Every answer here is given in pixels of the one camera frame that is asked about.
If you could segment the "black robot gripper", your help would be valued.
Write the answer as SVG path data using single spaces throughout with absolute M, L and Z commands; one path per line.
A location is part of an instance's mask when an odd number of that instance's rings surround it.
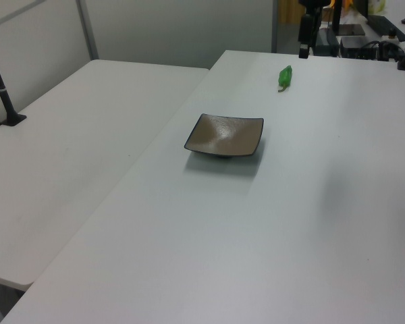
M 317 24 L 321 23 L 321 12 L 327 6 L 324 0 L 299 0 L 298 3 L 305 8 L 305 13 L 300 20 L 298 41 L 301 43 L 299 48 L 299 58 L 307 59 L 309 54 L 316 56 L 315 45 L 312 43 L 313 34 L 319 28 Z

